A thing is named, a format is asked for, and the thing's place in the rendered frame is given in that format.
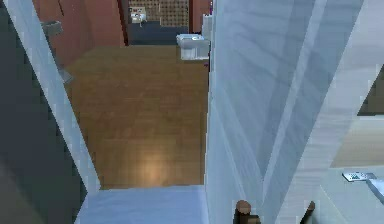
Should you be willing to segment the grey wall holder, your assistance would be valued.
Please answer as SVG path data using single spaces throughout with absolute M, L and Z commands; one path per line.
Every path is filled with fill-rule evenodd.
M 63 32 L 60 21 L 47 21 L 41 23 L 43 32 L 46 36 L 58 35 Z

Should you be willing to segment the tan lattice shelf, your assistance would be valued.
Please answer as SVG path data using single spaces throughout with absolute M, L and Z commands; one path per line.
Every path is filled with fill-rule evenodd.
M 189 25 L 189 0 L 128 0 L 129 7 L 145 15 L 146 21 L 159 22 L 164 27 Z

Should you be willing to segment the white room door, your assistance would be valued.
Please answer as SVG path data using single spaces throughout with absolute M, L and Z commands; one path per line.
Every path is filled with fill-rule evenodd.
M 367 90 L 347 72 L 364 0 L 214 0 L 206 190 L 213 224 L 245 200 L 299 224 Z

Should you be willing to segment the white toilet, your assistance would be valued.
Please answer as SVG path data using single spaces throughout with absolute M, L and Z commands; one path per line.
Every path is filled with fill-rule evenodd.
M 199 34 L 176 36 L 182 60 L 206 60 L 209 58 L 210 41 Z

